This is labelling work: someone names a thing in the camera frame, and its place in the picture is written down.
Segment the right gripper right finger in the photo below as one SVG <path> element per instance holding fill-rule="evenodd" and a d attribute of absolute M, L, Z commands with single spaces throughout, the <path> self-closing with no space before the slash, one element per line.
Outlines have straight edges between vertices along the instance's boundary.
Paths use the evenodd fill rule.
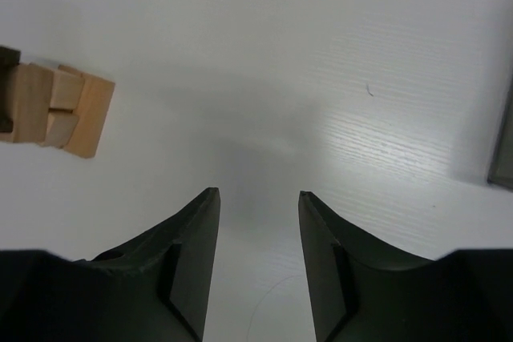
<path fill-rule="evenodd" d="M 298 202 L 319 341 L 509 341 L 512 252 L 403 251 L 340 217 L 314 193 Z"/>

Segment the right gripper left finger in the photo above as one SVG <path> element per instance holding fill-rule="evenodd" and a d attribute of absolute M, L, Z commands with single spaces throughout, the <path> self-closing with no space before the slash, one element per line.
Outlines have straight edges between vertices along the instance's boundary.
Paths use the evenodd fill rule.
<path fill-rule="evenodd" d="M 210 187 L 92 260 L 1 254 L 4 341 L 200 341 L 220 219 Z"/>

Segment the smoky transparent plastic bin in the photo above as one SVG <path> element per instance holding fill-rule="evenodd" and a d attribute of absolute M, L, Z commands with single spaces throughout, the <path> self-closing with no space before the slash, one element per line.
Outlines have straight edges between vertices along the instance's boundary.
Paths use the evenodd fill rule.
<path fill-rule="evenodd" d="M 505 99 L 487 182 L 512 191 L 512 84 Z"/>

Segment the light wood cube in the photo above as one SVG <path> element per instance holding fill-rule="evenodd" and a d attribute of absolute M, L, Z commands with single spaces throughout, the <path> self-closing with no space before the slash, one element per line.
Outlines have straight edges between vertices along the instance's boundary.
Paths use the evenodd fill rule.
<path fill-rule="evenodd" d="M 79 104 L 84 79 L 80 75 L 51 69 L 53 76 L 50 110 L 73 111 Z"/>

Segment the thick light wood block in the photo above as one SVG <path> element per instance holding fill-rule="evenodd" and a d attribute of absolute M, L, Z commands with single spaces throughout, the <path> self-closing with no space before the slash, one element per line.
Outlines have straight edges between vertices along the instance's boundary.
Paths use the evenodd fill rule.
<path fill-rule="evenodd" d="M 11 78 L 13 130 L 2 134 L 8 143 L 38 143 L 46 136 L 53 76 L 51 70 L 20 63 Z"/>

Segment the small pale wood cube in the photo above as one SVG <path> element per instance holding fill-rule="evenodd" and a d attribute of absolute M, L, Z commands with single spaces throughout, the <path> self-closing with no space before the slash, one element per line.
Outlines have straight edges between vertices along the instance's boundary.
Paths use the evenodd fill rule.
<path fill-rule="evenodd" d="M 39 143 L 42 147 L 62 148 L 69 142 L 79 117 L 67 111 L 50 111 L 47 118 L 46 136 Z"/>

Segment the long wood block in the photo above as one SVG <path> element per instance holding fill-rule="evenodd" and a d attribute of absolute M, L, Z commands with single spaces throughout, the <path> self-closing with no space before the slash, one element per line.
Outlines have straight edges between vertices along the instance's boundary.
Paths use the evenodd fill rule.
<path fill-rule="evenodd" d="M 84 159 L 96 155 L 103 132 L 115 84 L 90 74 L 81 74 L 84 79 L 82 94 L 73 113 L 79 120 L 64 150 Z"/>

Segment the dark brown arch block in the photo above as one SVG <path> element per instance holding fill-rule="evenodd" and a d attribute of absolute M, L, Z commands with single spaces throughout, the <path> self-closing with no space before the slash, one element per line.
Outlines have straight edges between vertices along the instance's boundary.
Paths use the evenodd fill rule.
<path fill-rule="evenodd" d="M 21 51 L 8 46 L 1 46 L 1 133 L 13 130 L 11 78 L 19 64 Z"/>

